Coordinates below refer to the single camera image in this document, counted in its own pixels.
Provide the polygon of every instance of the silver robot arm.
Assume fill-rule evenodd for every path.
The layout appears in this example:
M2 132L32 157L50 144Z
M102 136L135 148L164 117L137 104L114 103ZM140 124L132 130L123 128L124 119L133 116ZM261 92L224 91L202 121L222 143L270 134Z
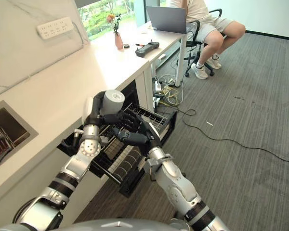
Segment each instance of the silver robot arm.
M194 231L229 231L221 219L203 202L193 184L182 175L171 155L164 153L154 127L141 117L137 118L140 121L138 133L114 128L118 139L140 148L142 155L147 157L144 166L146 173L155 178L171 204L184 215Z
M47 231L59 227L63 210L69 202L71 194L89 170L91 161L99 154L101 143L107 143L107 138L99 136L99 127L103 124L113 124L124 121L124 114L118 109L103 108L103 99L106 93L102 91L94 98L89 97L84 105L82 123L83 130L76 129L74 138L81 134L79 149L75 155L70 157L67 163L61 168L56 177L48 187L34 199L27 207L19 210L16 214L14 224L0 228L0 230L31 230ZM118 97L124 95L119 91L111 90L110 93ZM100 110L110 113L101 115Z
M229 231L203 202L193 184L182 175L172 157L160 147L149 151L145 171L155 177L171 204L184 215L194 231Z

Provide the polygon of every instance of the white countertop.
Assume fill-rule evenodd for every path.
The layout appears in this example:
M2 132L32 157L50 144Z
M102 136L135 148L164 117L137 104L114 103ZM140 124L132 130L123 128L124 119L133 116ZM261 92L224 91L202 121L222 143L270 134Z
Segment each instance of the white countertop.
M66 57L0 95L38 135L0 165L0 197L80 126L86 97L122 90L149 68L147 59L126 59L116 48L96 45Z
M122 55L125 58L135 57L135 51L137 50L137 46L135 45L136 43L146 45L152 40L153 42L159 42L159 47L149 52L143 59L153 62L184 35L149 29L150 26L151 22L147 22L146 24L137 28L136 31L120 33L123 43L128 43L130 45L130 48L121 50ZM112 46L114 42L115 36L111 35L104 36L96 41L94 40L91 42L91 44L97 47L98 52L102 52L107 55L108 52L115 49L115 47Z

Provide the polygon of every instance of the floor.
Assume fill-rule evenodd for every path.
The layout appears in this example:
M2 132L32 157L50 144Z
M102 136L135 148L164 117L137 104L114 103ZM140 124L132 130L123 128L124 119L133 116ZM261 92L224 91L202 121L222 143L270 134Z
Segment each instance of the floor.
M157 75L174 74L175 58ZM232 141L211 140L183 122L214 139L233 139L289 160L289 40L245 34L220 63L222 69L206 80L192 71L184 78L179 108L197 114L178 114L163 149L230 230L289 231L289 162ZM161 114L171 110L158 108ZM124 217L167 223L174 211L165 193L145 176L129 199L108 181L76 222Z

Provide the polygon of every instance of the office chair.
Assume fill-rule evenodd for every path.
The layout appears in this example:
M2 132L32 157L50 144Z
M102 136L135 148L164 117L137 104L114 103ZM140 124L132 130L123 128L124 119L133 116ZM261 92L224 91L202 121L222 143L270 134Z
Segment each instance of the office chair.
M222 12L223 12L221 9L216 9L216 10L210 11L209 13L216 12L216 11L219 12L219 15L218 15L218 16L220 17L220 16L222 15ZM199 28L200 28L200 21L195 20L195 21L190 22L190 23L196 23L196 24L197 24L197 29L196 29L196 32L194 33L193 40L186 42L186 47L196 47L197 45L199 45L199 49L198 49L198 51L197 51L196 56L192 56L192 55L191 55L191 51L193 50L193 49L191 49L188 57L184 58L184 60L187 60L187 70L186 70L186 72L185 72L185 76L186 76L186 77L189 77L188 71L191 69L192 64L198 62L198 60L199 60L199 58L200 58L200 49L201 49L201 45L202 45L202 42L197 42L197 41L196 41L196 37L197 37L197 35L198 35L198 31L199 31ZM214 75L213 68L212 68L209 64L207 64L207 63L204 63L204 65L210 70L210 76L213 76L213 75Z

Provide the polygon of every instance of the man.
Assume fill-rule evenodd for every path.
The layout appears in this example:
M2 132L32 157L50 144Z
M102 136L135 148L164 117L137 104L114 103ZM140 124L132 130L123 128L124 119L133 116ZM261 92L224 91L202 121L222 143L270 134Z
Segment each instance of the man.
M167 6L185 8L188 23L200 21L196 40L206 43L207 46L201 52L197 64L192 64L191 68L197 78L206 79L208 75L204 63L207 62L214 69L221 68L222 65L218 62L220 54L243 36L244 25L229 19L213 17L209 14L204 0L167 0Z

